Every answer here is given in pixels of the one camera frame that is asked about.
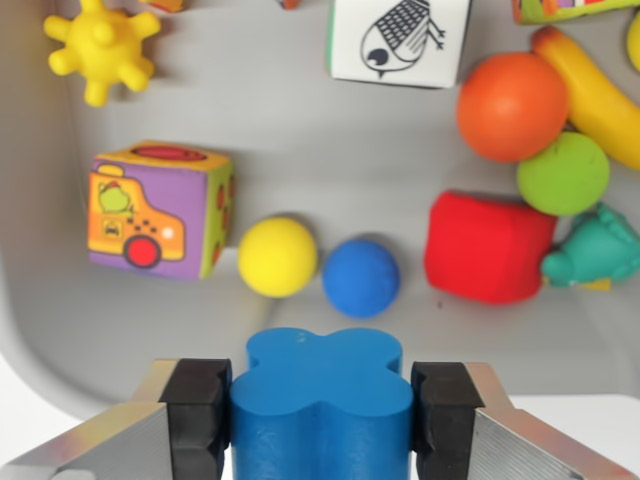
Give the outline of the black-padded metal gripper left finger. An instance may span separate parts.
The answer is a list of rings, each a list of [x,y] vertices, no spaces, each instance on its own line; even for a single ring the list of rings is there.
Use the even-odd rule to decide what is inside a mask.
[[[228,359],[160,359],[133,396],[9,461],[4,479],[219,479]]]

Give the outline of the black-padded metal gripper right finger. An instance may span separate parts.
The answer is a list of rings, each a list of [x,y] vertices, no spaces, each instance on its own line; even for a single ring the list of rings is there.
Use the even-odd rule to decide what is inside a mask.
[[[634,473],[513,405],[493,367],[416,362],[421,479],[632,479]]]

